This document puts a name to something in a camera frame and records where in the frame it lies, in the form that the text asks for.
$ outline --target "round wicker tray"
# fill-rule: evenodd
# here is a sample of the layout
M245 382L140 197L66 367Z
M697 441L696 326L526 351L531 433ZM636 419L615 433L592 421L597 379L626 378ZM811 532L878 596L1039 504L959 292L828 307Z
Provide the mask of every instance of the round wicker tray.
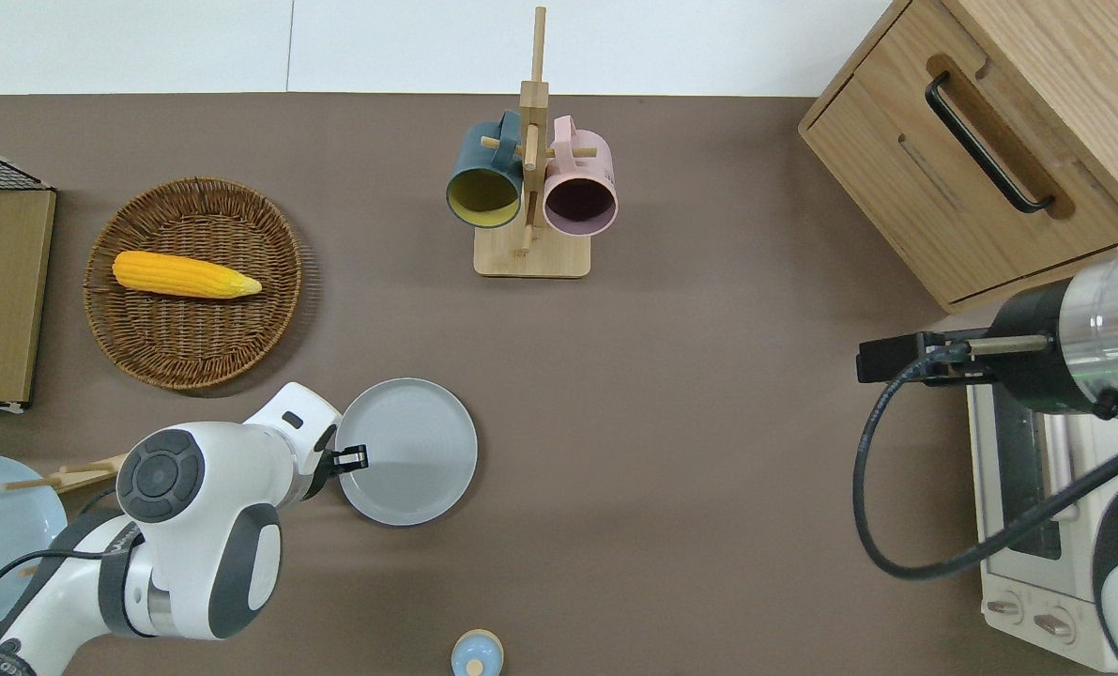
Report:
M129 249L188 256L262 283L240 298L184 298L131 291L112 264ZM245 373L283 336L300 302L301 248L267 198L222 179L181 179L134 197L91 249L83 305L105 355L130 375L169 390L218 385Z

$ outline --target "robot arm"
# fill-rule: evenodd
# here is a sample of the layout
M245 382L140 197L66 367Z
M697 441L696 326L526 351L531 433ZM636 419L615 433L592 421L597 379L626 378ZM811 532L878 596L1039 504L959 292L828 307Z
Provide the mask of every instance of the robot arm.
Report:
M116 479L125 513L91 513L51 544L96 558L44 560L1 623L0 676L59 676L108 632L222 640L244 629L278 578L277 510L335 472L324 448L339 420L290 382L244 423L177 425L138 442Z
M931 359L931 352L937 352L938 359ZM910 363L920 366L908 369ZM1070 280L1013 296L1002 305L987 330L918 333L864 343L860 345L856 365L860 381L892 381L881 403L903 381L922 381L928 385L999 381L1013 398L1035 411L1118 419L1118 256L1081 270ZM958 565L949 564L961 558L975 564L979 556L954 556L945 564L909 569L887 560L871 543L862 506L863 463L869 431L875 427L882 410L878 403L856 458L855 522L864 549L881 568L906 578L932 577L927 573L929 569L958 570ZM1118 456L1078 480L1091 491L1116 475ZM1072 492L1073 499L1083 495L1072 488L1074 484L1064 493ZM1058 502L1052 507L1062 506ZM1023 516L968 552L991 550L984 554L991 555L996 551L992 548L993 540L1008 534L1011 527L1027 533L1018 527L1026 521ZM997 548L1006 544L1012 544L1012 540ZM1091 572L1100 620L1118 657L1118 492L1100 521Z

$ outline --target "yellow corn cob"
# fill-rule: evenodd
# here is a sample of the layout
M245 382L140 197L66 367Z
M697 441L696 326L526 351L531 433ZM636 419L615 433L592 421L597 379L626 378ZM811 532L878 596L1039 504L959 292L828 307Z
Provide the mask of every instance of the yellow corn cob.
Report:
M121 251L112 274L121 286L171 296L237 298L262 291L262 284L236 269L150 251Z

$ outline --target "drawer handle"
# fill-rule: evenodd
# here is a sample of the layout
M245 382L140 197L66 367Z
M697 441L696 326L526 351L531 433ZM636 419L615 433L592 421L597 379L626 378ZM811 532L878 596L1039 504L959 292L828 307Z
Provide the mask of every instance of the drawer handle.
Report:
M997 164L996 160L992 159L992 155L984 149L984 145L980 144L975 134L966 127L961 120L958 120L955 111L944 102L938 88L948 77L950 77L950 73L944 72L930 83L930 86L927 86L927 103L930 104L930 110L938 115L938 120L941 120L941 124L945 124L946 128L950 130L955 140L975 160L975 163L978 163L984 173L992 180L992 183L997 187L997 190L1001 190L1002 196L1005 196L1005 200L1010 200L1010 204L1014 206L1014 209L1024 215L1031 215L1036 210L1046 209L1048 206L1051 206L1055 201L1055 197L1053 196L1044 198L1042 202L1032 202L1030 197L1026 197L1022 192L1022 189L1018 189L1017 184L1014 184L1013 179L1010 179L1010 175Z

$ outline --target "oven knob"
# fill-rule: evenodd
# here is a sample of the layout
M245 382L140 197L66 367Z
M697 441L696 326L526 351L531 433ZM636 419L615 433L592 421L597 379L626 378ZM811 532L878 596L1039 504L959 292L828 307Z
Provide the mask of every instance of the oven knob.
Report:
M1022 621L1022 600L1013 591L1005 591L1001 598L985 602L984 608L988 612L995 612L1013 620L1014 625Z
M1044 632L1052 635L1061 642L1072 644L1077 640L1072 616L1068 615L1063 608L1055 607L1046 615L1035 615L1034 625L1039 625Z

